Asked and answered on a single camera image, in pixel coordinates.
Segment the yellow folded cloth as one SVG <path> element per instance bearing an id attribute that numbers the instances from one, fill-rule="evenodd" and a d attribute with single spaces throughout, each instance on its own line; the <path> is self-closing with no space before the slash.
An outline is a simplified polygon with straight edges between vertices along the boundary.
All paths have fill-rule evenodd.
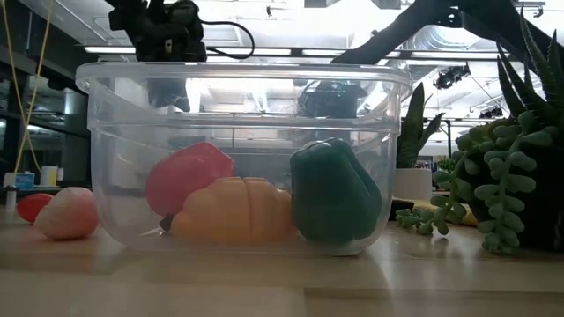
<path id="1" fill-rule="evenodd" d="M 431 210 L 432 212 L 438 210 L 438 207 L 433 206 L 429 201 L 411 200 L 411 203 L 413 203 L 413 207 L 416 209 Z M 473 216 L 470 206 L 467 203 L 463 203 L 462 206 L 466 209 L 466 215 L 459 224 L 476 227 L 479 222 Z"/>

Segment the orange pumpkin toy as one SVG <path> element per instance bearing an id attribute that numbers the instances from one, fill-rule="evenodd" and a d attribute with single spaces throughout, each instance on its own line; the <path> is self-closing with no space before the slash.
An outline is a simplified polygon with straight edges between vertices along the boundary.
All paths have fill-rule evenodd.
<path id="1" fill-rule="evenodd" d="M 227 177 L 190 194 L 170 232 L 201 244 L 265 244 L 297 229 L 287 191 L 261 178 Z"/>

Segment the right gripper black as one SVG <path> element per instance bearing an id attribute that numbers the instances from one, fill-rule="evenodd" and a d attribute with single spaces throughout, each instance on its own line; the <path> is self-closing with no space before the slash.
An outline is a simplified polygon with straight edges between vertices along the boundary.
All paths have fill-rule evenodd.
<path id="1" fill-rule="evenodd" d="M 297 99 L 300 117 L 352 119 L 357 116 L 360 100 L 367 92 L 350 81 L 312 81 Z"/>

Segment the black ceiling spotlight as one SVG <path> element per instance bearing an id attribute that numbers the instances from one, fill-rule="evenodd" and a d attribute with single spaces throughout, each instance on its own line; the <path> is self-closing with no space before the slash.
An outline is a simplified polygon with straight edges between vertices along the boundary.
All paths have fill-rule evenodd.
<path id="1" fill-rule="evenodd" d="M 452 66 L 447 70 L 441 70 L 433 86 L 438 90 L 449 89 L 453 84 L 460 82 L 464 77 L 470 76 L 471 71 L 468 64 L 464 66 Z"/>

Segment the blue box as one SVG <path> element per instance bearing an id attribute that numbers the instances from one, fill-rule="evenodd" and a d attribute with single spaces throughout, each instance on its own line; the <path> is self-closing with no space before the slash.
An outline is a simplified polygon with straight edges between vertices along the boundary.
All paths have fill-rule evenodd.
<path id="1" fill-rule="evenodd" d="M 15 175 L 15 186 L 20 190 L 31 190 L 34 187 L 34 173 L 17 173 Z"/>

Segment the clear plastic container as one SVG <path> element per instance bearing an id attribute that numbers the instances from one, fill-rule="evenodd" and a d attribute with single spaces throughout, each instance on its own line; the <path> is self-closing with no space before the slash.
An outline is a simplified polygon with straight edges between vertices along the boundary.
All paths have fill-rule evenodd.
<path id="1" fill-rule="evenodd" d="M 148 78 L 186 80 L 190 110 L 149 105 Z M 367 92 L 352 119 L 297 115 L 312 81 L 350 81 Z M 412 91 L 405 70 L 385 66 L 294 63 L 89 63 L 77 86 L 89 96 L 92 189 L 106 232 L 128 247 L 229 253 L 353 255 L 373 245 L 390 215 L 401 104 Z M 145 182 L 166 156 L 208 142 L 234 161 L 232 177 L 267 180 L 292 197 L 290 158 L 307 144 L 339 138 L 378 185 L 375 231 L 345 244 L 306 240 L 297 232 L 265 244 L 201 244 L 160 228 Z"/>

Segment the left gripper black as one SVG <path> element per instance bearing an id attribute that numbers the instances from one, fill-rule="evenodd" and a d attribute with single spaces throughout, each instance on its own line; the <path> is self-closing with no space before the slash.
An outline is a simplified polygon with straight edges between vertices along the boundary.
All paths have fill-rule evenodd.
<path id="1" fill-rule="evenodd" d="M 113 31 L 124 31 L 140 62 L 204 62 L 204 28 L 199 8 L 192 0 L 108 0 Z M 177 107 L 190 110 L 186 80 L 148 78 L 148 100 L 152 108 Z"/>

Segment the red bell pepper toy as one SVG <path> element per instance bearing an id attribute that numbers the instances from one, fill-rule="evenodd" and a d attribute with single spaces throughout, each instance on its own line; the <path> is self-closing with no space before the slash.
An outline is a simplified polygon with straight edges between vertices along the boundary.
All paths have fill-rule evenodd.
<path id="1" fill-rule="evenodd" d="M 215 145 L 199 142 L 160 160 L 145 182 L 145 198 L 168 232 L 177 214 L 201 211 L 213 203 L 209 186 L 234 175 L 234 161 Z"/>

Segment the white bottle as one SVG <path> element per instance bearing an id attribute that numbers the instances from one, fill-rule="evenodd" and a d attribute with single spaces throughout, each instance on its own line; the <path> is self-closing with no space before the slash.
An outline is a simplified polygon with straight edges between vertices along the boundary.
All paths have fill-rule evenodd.
<path id="1" fill-rule="evenodd" d="M 9 212 L 14 212 L 16 210 L 16 205 L 17 205 L 17 194 L 18 194 L 18 188 L 13 186 L 13 185 L 9 185 L 5 188 L 6 191 L 6 209 Z"/>

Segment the pink toy peach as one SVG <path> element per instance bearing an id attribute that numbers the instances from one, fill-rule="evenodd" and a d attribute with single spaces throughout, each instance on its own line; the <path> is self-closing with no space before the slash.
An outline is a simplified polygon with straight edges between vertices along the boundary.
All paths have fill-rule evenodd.
<path id="1" fill-rule="evenodd" d="M 90 236 L 99 224 L 93 192 L 70 187 L 41 209 L 33 226 L 51 240 L 77 240 Z"/>

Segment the white cup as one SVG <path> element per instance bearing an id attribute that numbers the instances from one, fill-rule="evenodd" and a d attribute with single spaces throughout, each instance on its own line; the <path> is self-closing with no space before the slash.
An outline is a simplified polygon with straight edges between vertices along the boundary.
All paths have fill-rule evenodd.
<path id="1" fill-rule="evenodd" d="M 42 166 L 40 185 L 43 187 L 55 187 L 58 180 L 57 166 Z"/>

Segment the green bell pepper toy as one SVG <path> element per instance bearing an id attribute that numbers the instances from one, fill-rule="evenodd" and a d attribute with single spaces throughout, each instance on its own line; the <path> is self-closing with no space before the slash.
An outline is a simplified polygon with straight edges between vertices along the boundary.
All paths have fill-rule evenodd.
<path id="1" fill-rule="evenodd" d="M 382 211 L 382 194 L 352 147 L 330 138 L 290 158 L 293 220 L 301 235 L 323 244 L 369 237 Z"/>

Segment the potted green succulent plant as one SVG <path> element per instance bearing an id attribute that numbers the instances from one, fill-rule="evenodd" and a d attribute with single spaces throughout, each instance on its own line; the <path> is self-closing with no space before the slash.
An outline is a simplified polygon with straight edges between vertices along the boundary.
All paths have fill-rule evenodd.
<path id="1" fill-rule="evenodd" d="M 509 118 L 460 136 L 453 171 L 434 174 L 449 195 L 433 196 L 430 210 L 398 210 L 395 219 L 421 235 L 446 235 L 473 211 L 491 253 L 529 247 L 564 254 L 564 60 L 555 37 L 541 48 L 529 21 L 518 21 L 524 74 L 503 52 L 497 56 Z"/>

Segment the red cherry tomato toy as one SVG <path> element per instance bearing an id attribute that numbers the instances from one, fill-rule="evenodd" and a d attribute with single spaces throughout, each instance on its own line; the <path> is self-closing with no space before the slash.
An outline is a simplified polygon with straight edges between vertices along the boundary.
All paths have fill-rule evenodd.
<path id="1" fill-rule="evenodd" d="M 25 221 L 33 224 L 41 210 L 48 205 L 53 196 L 50 194 L 33 194 L 21 199 L 17 204 L 17 213 Z"/>

